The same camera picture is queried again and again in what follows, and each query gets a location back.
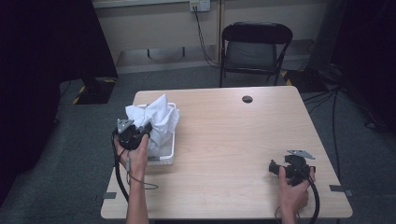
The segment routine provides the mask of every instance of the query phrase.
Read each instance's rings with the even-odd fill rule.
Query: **dark backdrop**
[[[90,0],[17,0],[1,4],[0,73],[1,203],[46,145],[60,83],[117,72]]]
[[[396,2],[349,0],[332,61],[396,133]]]

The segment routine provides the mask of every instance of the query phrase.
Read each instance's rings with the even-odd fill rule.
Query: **wrist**
[[[141,173],[129,173],[129,177],[131,177],[131,180],[134,180],[135,182],[145,182],[145,174],[141,174]]]
[[[131,178],[129,182],[129,188],[130,190],[140,190],[145,188],[145,184]]]
[[[285,223],[285,224],[297,223],[296,214],[297,213],[291,208],[288,208],[286,206],[280,207],[280,215],[282,217],[282,223]]]

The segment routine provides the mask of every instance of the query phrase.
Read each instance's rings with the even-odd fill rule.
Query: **gray carpet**
[[[267,82],[264,77],[229,74],[224,86],[272,83],[271,78]],[[132,103],[138,91],[216,88],[218,85],[219,70],[211,67],[121,75],[108,104],[72,105],[82,86],[80,81],[72,81],[59,105],[59,124],[36,167],[15,181],[0,209],[0,223],[123,223],[102,219],[100,209],[113,166],[110,134],[116,119],[126,117],[124,107]],[[283,80],[279,80],[279,85],[284,85]],[[63,83],[61,90],[67,86],[68,82]],[[305,93],[302,97],[312,95],[315,94]],[[332,99],[310,115],[336,170]],[[354,215],[341,223],[396,223],[395,136],[365,128],[366,114],[350,101],[347,94],[341,92],[335,108],[341,182],[355,193],[348,198]],[[307,104],[307,109],[317,104]],[[335,220],[317,223],[335,223]]]

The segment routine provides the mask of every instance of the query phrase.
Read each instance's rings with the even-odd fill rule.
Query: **human hand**
[[[148,144],[149,136],[145,134],[137,149],[129,151],[130,172],[129,175],[135,179],[144,181],[146,167],[148,165]],[[116,136],[114,138],[114,145],[117,150],[117,155],[120,155],[120,163],[126,168],[126,159],[128,150],[120,145],[120,140]]]
[[[311,167],[310,174],[312,180],[315,182],[315,171]],[[306,207],[308,204],[308,188],[310,183],[304,180],[302,183],[292,187],[286,178],[286,170],[284,167],[279,167],[279,192],[278,200],[280,204],[280,211],[282,214],[282,221],[284,223],[295,223],[296,213],[298,210]]]

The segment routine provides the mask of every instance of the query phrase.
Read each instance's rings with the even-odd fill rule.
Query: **wall outlet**
[[[210,0],[193,0],[190,1],[190,12],[196,11],[210,11]]]
[[[210,11],[210,0],[199,1],[200,11]]]
[[[199,0],[190,1],[190,12],[194,12],[194,8],[196,11],[200,11]]]

